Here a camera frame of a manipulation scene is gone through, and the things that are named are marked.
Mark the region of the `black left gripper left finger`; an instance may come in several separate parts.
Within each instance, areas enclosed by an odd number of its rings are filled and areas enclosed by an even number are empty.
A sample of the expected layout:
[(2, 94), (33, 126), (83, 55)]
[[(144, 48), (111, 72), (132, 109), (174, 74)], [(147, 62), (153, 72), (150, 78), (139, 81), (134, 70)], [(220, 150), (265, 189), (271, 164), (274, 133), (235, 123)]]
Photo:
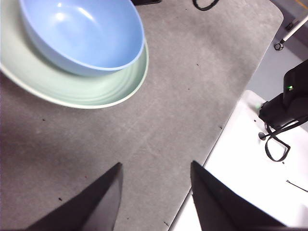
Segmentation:
[(123, 165), (118, 162), (77, 196), (27, 231), (112, 231), (122, 198)]

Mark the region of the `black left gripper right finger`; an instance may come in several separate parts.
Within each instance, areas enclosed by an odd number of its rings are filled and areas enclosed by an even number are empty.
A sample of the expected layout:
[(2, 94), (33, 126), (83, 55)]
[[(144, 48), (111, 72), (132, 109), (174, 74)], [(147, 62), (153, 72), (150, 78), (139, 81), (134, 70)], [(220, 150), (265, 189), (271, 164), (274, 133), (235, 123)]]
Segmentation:
[(191, 162), (194, 205), (203, 231), (286, 231), (288, 228), (246, 201), (196, 161)]

